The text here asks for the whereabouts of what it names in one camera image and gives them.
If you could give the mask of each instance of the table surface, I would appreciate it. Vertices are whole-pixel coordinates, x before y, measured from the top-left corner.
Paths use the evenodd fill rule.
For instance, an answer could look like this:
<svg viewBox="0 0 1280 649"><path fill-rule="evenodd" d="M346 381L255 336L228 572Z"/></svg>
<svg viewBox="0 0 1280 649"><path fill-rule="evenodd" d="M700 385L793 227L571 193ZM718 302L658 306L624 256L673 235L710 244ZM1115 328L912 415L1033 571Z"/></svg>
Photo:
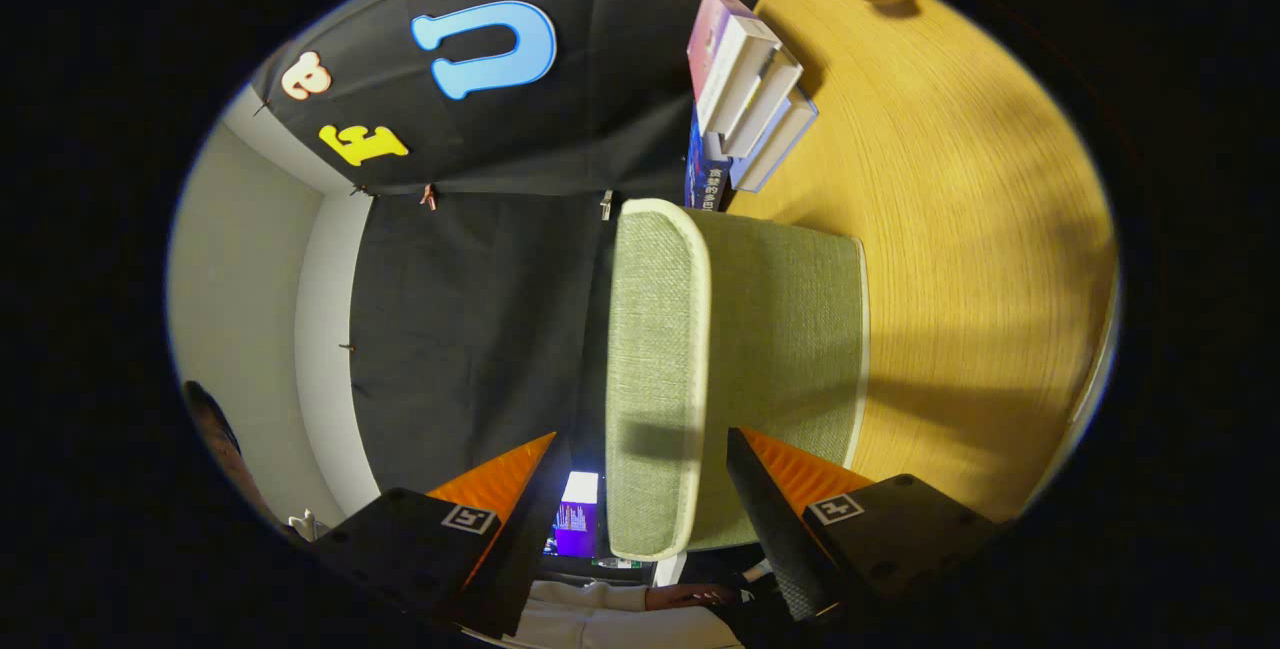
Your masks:
<svg viewBox="0 0 1280 649"><path fill-rule="evenodd" d="M728 212L863 239L870 380L851 469L914 474L1002 521L1057 463L1100 364L1115 233L1050 93L964 15L915 4L758 3L819 116Z"/></svg>

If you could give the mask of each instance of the green chair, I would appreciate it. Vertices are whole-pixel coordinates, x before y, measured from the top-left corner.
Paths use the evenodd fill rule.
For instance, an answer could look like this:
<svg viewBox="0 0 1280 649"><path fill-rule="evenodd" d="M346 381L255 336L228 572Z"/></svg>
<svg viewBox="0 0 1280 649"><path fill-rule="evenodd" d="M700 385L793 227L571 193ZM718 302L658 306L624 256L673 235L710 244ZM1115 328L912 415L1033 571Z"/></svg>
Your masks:
<svg viewBox="0 0 1280 649"><path fill-rule="evenodd" d="M658 561L756 540L724 469L730 426L850 466L867 330L859 239L623 204L605 390L613 553Z"/></svg>

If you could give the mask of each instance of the book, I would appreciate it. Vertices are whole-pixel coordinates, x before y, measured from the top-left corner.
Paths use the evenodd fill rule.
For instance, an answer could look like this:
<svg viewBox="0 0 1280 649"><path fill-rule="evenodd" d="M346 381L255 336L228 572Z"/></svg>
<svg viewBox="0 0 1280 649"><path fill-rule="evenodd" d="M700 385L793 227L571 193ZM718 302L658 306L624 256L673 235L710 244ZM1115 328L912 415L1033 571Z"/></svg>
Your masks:
<svg viewBox="0 0 1280 649"><path fill-rule="evenodd" d="M698 124L728 134L782 42L739 0L703 0L685 52Z"/></svg>
<svg viewBox="0 0 1280 649"><path fill-rule="evenodd" d="M755 148L745 157L732 160L730 178L739 192L759 192L773 172L778 169L800 137L818 118L818 106L800 87L791 88L773 119L765 125Z"/></svg>
<svg viewBox="0 0 1280 649"><path fill-rule="evenodd" d="M755 143L764 137L765 125L777 115L782 101L786 101L787 93L791 93L803 73L804 67L800 67L800 61L796 61L786 47L774 52L773 61L764 72L764 79L760 79L759 88L755 90L755 96L750 99L737 125L724 140L724 154L731 157L749 156Z"/></svg>
<svg viewBox="0 0 1280 649"><path fill-rule="evenodd" d="M719 151L719 136L703 133L694 108L689 123L689 156L685 160L685 207L719 210L731 165L731 157Z"/></svg>

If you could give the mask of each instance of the wall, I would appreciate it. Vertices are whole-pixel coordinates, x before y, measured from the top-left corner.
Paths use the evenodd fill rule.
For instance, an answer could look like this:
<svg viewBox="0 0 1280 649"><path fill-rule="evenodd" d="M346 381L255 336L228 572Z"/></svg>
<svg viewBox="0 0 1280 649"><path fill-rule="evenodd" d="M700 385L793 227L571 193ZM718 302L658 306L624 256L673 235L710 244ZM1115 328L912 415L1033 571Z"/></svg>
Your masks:
<svg viewBox="0 0 1280 649"><path fill-rule="evenodd" d="M372 198L347 192L320 204L302 276L294 324L298 397L320 471L348 515L380 494L365 456L351 397L351 287Z"/></svg>
<svg viewBox="0 0 1280 649"><path fill-rule="evenodd" d="M218 399L271 511L283 521L310 508L333 526L346 513L312 453L294 367L298 279L321 198L219 122L174 221L166 291L178 373Z"/></svg>
<svg viewBox="0 0 1280 649"><path fill-rule="evenodd" d="M378 498L351 397L351 285L356 256L372 200L351 195L351 183L300 142L251 87L223 115L253 151L297 180L324 193L298 279L294 358L302 421L324 480L343 512L351 515Z"/></svg>

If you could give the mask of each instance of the blue letter u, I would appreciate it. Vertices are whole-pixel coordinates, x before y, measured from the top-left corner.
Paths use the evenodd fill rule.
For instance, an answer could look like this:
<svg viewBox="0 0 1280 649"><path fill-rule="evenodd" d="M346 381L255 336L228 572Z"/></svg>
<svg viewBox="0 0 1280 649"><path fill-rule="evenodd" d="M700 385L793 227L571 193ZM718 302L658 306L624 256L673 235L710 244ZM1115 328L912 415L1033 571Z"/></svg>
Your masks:
<svg viewBox="0 0 1280 649"><path fill-rule="evenodd" d="M467 61L449 61L447 58L431 61L431 76L435 76L435 83L447 97L462 99L475 90L516 87L540 79L556 60L552 20L540 8L526 3L493 3L435 19L420 15L412 20L410 29L413 40L425 51L439 47L444 37L497 24L515 31L516 49L504 55Z"/></svg>

